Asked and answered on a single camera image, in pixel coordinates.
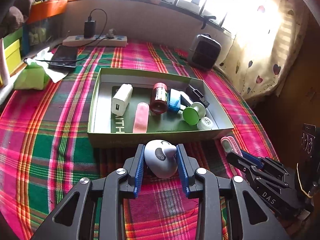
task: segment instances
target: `white usb charger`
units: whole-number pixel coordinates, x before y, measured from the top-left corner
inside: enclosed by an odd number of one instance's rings
[[[123,84],[111,101],[111,112],[123,116],[132,95],[132,85]]]

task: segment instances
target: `plaid bedsheet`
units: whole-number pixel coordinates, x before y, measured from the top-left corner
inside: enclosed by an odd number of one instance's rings
[[[0,211],[20,239],[30,239],[48,213],[82,177],[97,179],[122,167],[135,148],[92,149],[87,122],[101,67],[133,68],[203,79],[234,124],[231,135],[256,156],[277,158],[256,116],[218,73],[189,67],[179,49],[130,41],[125,48],[79,51],[89,58],[43,91],[15,91],[0,118]],[[187,154],[217,176],[232,177],[218,140],[185,144]],[[224,239],[228,239],[221,199]],[[198,201],[188,200],[178,176],[144,176],[136,200],[124,202],[127,239],[194,239]],[[95,237],[98,237],[98,218]]]

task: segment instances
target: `curtain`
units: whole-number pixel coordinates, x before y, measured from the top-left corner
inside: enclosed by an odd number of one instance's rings
[[[265,95],[281,92],[302,45],[309,9],[303,0],[249,0],[243,8],[218,70],[255,106]]]

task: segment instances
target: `black charger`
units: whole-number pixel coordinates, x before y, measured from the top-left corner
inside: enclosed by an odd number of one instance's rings
[[[92,17],[89,16],[88,20],[84,23],[84,38],[92,38],[96,31],[96,21],[92,20]]]

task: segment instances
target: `yellow box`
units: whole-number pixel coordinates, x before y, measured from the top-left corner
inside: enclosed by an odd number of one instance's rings
[[[21,62],[20,41],[16,40],[4,50],[10,75],[17,69]]]

